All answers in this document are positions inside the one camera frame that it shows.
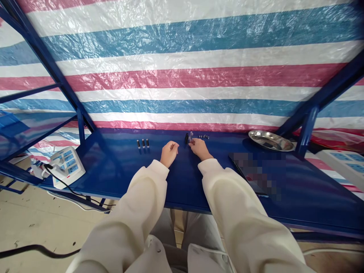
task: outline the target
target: left hand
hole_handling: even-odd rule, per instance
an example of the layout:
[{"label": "left hand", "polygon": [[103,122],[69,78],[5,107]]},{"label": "left hand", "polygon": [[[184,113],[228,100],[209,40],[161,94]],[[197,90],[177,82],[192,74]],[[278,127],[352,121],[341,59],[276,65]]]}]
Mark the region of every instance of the left hand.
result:
[{"label": "left hand", "polygon": [[160,157],[160,162],[165,165],[167,168],[171,166],[173,161],[176,159],[178,155],[178,143],[174,141],[168,142],[162,149],[162,155]]}]

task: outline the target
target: black cable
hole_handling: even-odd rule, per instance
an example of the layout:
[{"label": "black cable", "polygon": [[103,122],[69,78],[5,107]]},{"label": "black cable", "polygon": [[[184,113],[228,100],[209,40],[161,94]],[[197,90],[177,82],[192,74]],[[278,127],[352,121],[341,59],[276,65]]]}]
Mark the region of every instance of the black cable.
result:
[{"label": "black cable", "polygon": [[23,253],[26,251],[31,251],[31,250],[39,251],[43,255],[46,255],[47,257],[50,257],[53,259],[63,259],[63,258],[70,257],[70,256],[80,252],[81,249],[75,250],[75,251],[73,251],[71,253],[67,253],[67,254],[57,254],[57,253],[54,253],[54,252],[48,250],[47,248],[45,248],[42,245],[28,245],[28,246],[23,246],[21,248],[15,248],[15,249],[0,252],[0,259],[10,257],[10,256],[13,256],[16,254],[20,254],[20,253]]},{"label": "black cable", "polygon": [[[52,169],[53,169],[53,166],[52,165],[49,165],[49,164],[44,164],[44,167],[45,167],[45,169],[55,178],[55,179],[58,179],[63,185],[65,185],[70,191],[71,191],[71,193],[73,193],[74,195],[78,195],[78,196],[82,196],[82,197],[85,197],[85,198],[87,198],[85,195],[82,195],[82,194],[79,194],[79,193],[76,193],[76,192],[74,192],[66,183],[64,183],[61,179],[59,179],[58,177],[56,177],[54,174],[52,174],[52,172],[49,170],[49,167],[51,167]],[[98,203],[98,204],[101,204],[101,202],[99,202],[99,201],[96,201],[95,199],[92,199],[92,198],[89,198],[89,199],[91,199],[92,201],[94,201],[94,202],[96,202],[96,203]]]}]

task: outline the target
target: hand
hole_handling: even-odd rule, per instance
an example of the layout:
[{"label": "hand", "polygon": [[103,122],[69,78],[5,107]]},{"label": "hand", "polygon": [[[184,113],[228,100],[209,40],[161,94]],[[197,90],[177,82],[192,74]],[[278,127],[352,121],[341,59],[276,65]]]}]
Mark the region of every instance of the hand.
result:
[{"label": "hand", "polygon": [[176,156],[178,155],[178,147],[178,143],[174,141],[168,142],[166,146],[163,147],[160,162],[167,168],[169,168],[176,159]]},{"label": "hand", "polygon": [[202,139],[193,138],[188,145],[191,147],[192,152],[196,156],[198,156],[201,159],[201,161],[213,158],[213,156],[210,155],[206,147],[206,143]]}]

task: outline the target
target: power cord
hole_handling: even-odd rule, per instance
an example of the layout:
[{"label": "power cord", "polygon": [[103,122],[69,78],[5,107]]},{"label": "power cord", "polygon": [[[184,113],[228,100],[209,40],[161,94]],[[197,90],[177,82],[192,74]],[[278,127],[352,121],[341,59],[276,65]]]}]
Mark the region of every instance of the power cord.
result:
[{"label": "power cord", "polygon": [[42,245],[28,245],[28,246],[23,246],[21,248],[15,248],[15,249],[0,252],[0,259],[10,257],[10,256],[13,256],[16,254],[20,254],[23,252],[31,251],[31,250],[39,251],[43,255],[46,255],[47,257],[50,257],[53,259],[63,259],[63,258],[70,257],[70,256],[80,252],[81,249],[75,250],[75,251],[67,253],[67,254],[57,254],[57,253],[54,253],[54,252],[48,250],[47,248],[45,248]]},{"label": "power cord", "polygon": [[[78,195],[78,196],[82,196],[82,197],[85,197],[86,198],[86,196],[85,195],[82,195],[82,194],[79,194],[79,193],[76,193],[76,192],[74,192],[66,183],[64,183],[61,179],[59,179],[58,177],[56,177],[49,169],[53,169],[53,166],[52,165],[49,165],[49,164],[44,164],[44,167],[45,167],[45,169],[55,178],[55,179],[58,179],[63,185],[65,185],[70,191],[71,191],[71,193],[73,193],[74,195]],[[96,201],[95,199],[92,199],[92,198],[90,198],[92,201],[94,201],[94,202],[96,202],[96,203],[98,203],[98,204],[101,204],[101,202],[99,202],[99,201]]]},{"label": "power cord", "polygon": [[306,256],[317,252],[340,252],[340,253],[351,253],[351,254],[364,254],[364,251],[353,250],[353,249],[342,249],[342,248],[314,248],[306,250],[302,253],[304,256]]},{"label": "power cord", "polygon": [[85,209],[84,207],[82,207],[79,203],[77,203],[76,201],[73,201],[71,199],[68,199],[68,198],[65,198],[63,196],[59,196],[57,194],[54,194],[54,193],[51,193],[49,191],[47,191],[47,193],[50,195],[50,196],[53,196],[55,198],[58,198],[58,199],[61,199],[61,200],[65,200],[65,201],[68,201],[68,202],[71,202],[73,204],[75,204],[76,206],[78,206],[79,208],[81,208],[82,210],[84,211],[97,211],[97,212],[102,212],[102,213],[105,213],[105,212],[110,212],[111,210],[105,210],[105,211],[102,211],[102,210],[98,210],[98,209],[94,209],[94,208],[91,208],[91,209]]}]

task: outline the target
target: person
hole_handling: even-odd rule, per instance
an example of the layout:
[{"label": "person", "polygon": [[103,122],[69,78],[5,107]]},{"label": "person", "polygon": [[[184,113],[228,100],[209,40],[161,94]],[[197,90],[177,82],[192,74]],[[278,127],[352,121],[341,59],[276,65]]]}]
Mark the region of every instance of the person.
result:
[{"label": "person", "polygon": [[[160,161],[132,178],[114,210],[91,231],[67,273],[313,272],[291,232],[269,218],[249,184],[223,169],[201,139],[189,146],[212,215],[184,212],[184,238],[176,247],[173,213],[164,209],[169,167],[178,154],[170,141]],[[219,230],[226,243],[225,252]]]}]

